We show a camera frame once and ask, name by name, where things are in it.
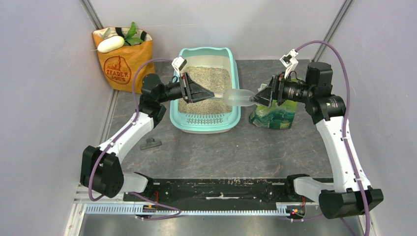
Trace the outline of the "green litter bag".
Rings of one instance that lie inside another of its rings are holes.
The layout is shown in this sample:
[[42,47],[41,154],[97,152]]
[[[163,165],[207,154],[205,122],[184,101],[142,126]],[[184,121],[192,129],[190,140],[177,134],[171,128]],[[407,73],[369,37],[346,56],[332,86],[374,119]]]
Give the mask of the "green litter bag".
[[249,116],[249,123],[268,129],[290,129],[295,118],[296,108],[297,103],[290,100],[284,101],[282,105],[277,105],[273,100],[270,107],[256,104],[255,110]]

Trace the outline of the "teal plastic litter box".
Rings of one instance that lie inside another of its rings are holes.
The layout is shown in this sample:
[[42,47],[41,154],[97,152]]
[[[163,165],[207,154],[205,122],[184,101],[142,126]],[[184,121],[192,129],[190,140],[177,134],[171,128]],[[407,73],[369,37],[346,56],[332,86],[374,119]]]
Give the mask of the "teal plastic litter box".
[[[239,89],[238,68],[229,48],[199,47],[184,48],[179,53],[187,60],[187,66],[202,66],[226,69],[231,75],[233,89]],[[172,124],[187,133],[213,134],[227,132],[235,127],[241,117],[241,108],[232,107],[228,113],[214,115],[194,115],[179,111],[179,102],[170,102],[170,120]]]

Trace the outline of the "black bag clip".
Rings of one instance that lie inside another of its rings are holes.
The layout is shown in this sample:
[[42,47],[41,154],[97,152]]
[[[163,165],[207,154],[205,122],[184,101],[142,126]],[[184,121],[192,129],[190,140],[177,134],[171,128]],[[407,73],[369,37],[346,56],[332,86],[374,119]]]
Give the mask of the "black bag clip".
[[156,140],[154,138],[147,138],[146,143],[143,145],[140,145],[141,150],[146,150],[154,147],[161,146],[162,142],[160,140]]

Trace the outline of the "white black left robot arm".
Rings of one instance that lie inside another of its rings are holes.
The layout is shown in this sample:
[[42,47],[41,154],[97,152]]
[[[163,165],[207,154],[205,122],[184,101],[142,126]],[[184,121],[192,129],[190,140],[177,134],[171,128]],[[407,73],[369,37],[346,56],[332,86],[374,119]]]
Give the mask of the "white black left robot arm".
[[142,80],[141,96],[130,120],[111,138],[97,147],[87,146],[82,154],[80,183],[88,189],[90,200],[113,198],[120,192],[135,192],[143,201],[154,195],[150,178],[139,173],[126,174],[121,164],[131,149],[163,119],[165,102],[183,99],[196,103],[214,98],[214,92],[182,73],[177,82],[163,84],[157,74]]

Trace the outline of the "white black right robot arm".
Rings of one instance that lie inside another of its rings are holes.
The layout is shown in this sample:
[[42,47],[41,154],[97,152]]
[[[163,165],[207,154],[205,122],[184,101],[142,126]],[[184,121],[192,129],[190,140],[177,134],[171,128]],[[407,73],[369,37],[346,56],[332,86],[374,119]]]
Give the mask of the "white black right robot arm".
[[342,97],[332,93],[333,70],[330,64],[312,62],[304,81],[291,81],[284,74],[271,81],[250,100],[271,106],[273,101],[303,103],[324,141],[329,157],[333,184],[319,182],[309,175],[287,177],[284,195],[289,201],[302,196],[319,204],[328,219],[364,215],[383,199],[381,189],[373,188],[361,168],[350,140],[347,107]]

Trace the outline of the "beige cat litter pellets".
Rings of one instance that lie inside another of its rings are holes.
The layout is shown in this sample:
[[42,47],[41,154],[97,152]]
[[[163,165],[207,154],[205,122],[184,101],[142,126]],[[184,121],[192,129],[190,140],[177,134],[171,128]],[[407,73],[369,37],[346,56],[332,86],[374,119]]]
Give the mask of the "beige cat litter pellets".
[[[188,75],[201,86],[214,93],[223,93],[232,88],[231,76],[228,70],[215,67],[188,67]],[[222,100],[208,99],[197,103],[187,104],[179,100],[178,110],[184,114],[215,115],[232,111],[232,107]]]

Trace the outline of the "orange Trader Joe's paper bag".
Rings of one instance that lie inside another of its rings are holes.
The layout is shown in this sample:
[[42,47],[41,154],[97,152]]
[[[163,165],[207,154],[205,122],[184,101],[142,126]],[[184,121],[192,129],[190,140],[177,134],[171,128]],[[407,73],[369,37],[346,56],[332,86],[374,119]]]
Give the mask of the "orange Trader Joe's paper bag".
[[[96,47],[103,40],[113,36],[124,38],[130,27],[107,27],[93,31],[92,37]],[[152,62],[144,65],[153,58],[153,40],[150,34],[138,27],[136,37],[144,42],[133,46],[124,44],[108,53],[97,51],[97,55],[104,76],[113,89],[140,94],[143,77],[155,72]]]

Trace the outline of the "green leafy vegetable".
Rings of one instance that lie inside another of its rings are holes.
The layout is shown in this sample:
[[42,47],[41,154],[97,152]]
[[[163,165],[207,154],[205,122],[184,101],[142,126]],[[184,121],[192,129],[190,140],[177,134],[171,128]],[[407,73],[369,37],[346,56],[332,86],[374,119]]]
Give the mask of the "green leafy vegetable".
[[135,22],[131,23],[131,27],[128,30],[126,36],[124,37],[125,45],[127,46],[133,46],[133,45],[139,45],[144,42],[143,39],[136,37],[137,34],[137,26]]

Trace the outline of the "white daikon radish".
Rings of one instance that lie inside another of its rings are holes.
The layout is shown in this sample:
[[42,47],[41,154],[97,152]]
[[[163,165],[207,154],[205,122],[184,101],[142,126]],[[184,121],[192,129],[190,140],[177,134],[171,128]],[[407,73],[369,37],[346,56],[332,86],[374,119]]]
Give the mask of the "white daikon radish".
[[125,40],[121,36],[113,36],[100,42],[97,46],[97,50],[100,53],[108,53],[118,48],[121,48],[125,43]]

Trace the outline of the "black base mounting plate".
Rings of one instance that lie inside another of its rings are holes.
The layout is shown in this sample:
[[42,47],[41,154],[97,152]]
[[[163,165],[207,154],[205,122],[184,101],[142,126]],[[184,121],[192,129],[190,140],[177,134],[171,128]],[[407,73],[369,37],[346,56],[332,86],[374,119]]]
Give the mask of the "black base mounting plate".
[[182,211],[274,210],[311,199],[290,194],[285,178],[154,178],[142,196]]

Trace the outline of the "aluminium rail frame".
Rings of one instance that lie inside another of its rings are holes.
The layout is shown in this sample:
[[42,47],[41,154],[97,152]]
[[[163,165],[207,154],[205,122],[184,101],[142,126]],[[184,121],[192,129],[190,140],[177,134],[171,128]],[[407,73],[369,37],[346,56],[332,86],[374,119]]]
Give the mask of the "aluminium rail frame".
[[283,178],[160,178],[141,199],[121,192],[96,202],[79,187],[67,236],[361,236],[363,216],[326,219]]

